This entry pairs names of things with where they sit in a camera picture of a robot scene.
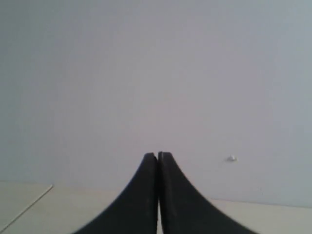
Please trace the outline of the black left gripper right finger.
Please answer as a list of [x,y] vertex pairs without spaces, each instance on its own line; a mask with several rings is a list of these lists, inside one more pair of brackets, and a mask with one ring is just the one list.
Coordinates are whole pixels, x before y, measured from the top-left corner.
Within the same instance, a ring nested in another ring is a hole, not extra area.
[[164,234],[254,234],[209,202],[170,152],[158,153],[158,197]]

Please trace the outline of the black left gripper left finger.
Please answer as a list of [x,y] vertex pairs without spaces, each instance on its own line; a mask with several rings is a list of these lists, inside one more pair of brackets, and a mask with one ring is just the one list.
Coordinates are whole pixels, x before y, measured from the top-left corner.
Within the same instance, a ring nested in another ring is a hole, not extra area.
[[78,234],[155,234],[158,222],[157,158],[146,153],[120,195]]

